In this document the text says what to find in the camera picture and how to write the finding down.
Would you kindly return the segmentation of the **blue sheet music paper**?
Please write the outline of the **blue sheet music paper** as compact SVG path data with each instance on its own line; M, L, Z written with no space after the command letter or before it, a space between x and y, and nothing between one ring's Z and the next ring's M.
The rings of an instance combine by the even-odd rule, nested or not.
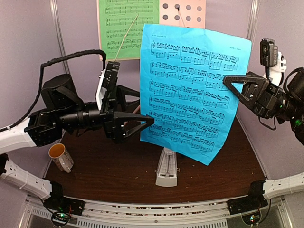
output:
M248 39L146 24L140 51L140 111L154 118L140 139L209 165L222 149L239 100L223 84L244 75Z

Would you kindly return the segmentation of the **green sheet music paper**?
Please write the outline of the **green sheet music paper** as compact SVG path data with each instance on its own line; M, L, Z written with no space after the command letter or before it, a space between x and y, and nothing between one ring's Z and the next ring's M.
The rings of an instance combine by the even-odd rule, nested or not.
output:
M140 58L145 24L159 23L158 0L98 0L100 49L108 61Z

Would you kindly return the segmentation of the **pink folding music stand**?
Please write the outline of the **pink folding music stand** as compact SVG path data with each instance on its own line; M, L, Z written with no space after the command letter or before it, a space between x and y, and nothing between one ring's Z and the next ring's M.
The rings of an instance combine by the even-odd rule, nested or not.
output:
M145 24L140 48L140 111L154 118L141 140L208 165L213 150L203 127L209 53L204 30Z

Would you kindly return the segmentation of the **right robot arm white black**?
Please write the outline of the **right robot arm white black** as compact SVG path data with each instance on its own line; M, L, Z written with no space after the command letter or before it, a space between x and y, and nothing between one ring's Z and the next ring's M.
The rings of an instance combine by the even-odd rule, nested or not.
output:
M239 101L258 118L276 118L279 124L288 121L295 137L304 142L304 69L296 68L280 88L269 79L256 74L224 77L223 84ZM251 183L243 204L254 209L262 200L303 191L304 174L299 173L278 180L263 180Z

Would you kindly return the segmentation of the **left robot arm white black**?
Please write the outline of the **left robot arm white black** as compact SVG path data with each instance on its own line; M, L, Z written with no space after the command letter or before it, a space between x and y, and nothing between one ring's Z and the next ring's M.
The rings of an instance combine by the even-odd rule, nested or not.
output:
M139 93L117 85L114 73L102 71L94 102L85 103L76 93L71 75L62 74L47 81L40 92L45 109L27 116L15 126L0 132L0 177L42 200L58 211L68 207L62 186L41 179L20 168L8 153L21 148L42 147L62 138L64 132L104 129L106 137L122 143L154 124L147 115L127 112L125 96Z

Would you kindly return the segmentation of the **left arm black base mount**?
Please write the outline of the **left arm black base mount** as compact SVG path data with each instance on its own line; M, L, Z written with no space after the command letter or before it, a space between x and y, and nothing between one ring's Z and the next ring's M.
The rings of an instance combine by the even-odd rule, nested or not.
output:
M50 197L43 200L43 205L48 209L81 216L85 202L83 200L65 197L61 184L55 181L51 181L50 184Z

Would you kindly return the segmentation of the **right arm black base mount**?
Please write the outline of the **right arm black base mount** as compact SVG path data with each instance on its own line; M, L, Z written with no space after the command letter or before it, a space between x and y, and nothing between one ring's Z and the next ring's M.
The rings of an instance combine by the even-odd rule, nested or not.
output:
M244 213L248 211L258 210L268 205L268 201L263 194L263 185L265 180L254 181L250 184L249 192L246 196L230 199L227 201L228 210L230 215Z

